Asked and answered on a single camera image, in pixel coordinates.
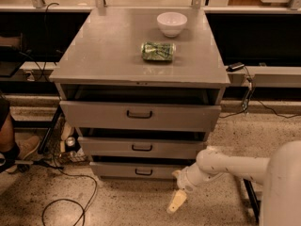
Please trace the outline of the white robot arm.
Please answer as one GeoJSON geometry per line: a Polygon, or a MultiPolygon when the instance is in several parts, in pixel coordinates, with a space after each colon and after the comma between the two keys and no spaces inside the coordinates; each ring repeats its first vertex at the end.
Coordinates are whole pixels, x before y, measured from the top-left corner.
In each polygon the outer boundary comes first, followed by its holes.
{"type": "Polygon", "coordinates": [[[173,172],[178,190],[167,208],[176,212],[198,186],[224,173],[263,186],[260,226],[301,226],[301,141],[280,146],[269,158],[229,156],[205,149],[196,162],[173,172]]]}

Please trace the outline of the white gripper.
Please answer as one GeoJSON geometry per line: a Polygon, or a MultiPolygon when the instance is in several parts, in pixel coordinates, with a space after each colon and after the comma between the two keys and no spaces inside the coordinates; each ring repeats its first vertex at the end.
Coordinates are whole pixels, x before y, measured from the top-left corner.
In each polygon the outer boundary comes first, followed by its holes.
{"type": "Polygon", "coordinates": [[[207,178],[207,174],[196,163],[182,170],[174,170],[172,176],[177,178],[179,190],[176,190],[171,197],[166,209],[169,214],[175,213],[184,204],[187,199],[186,193],[192,193],[207,178]]]}

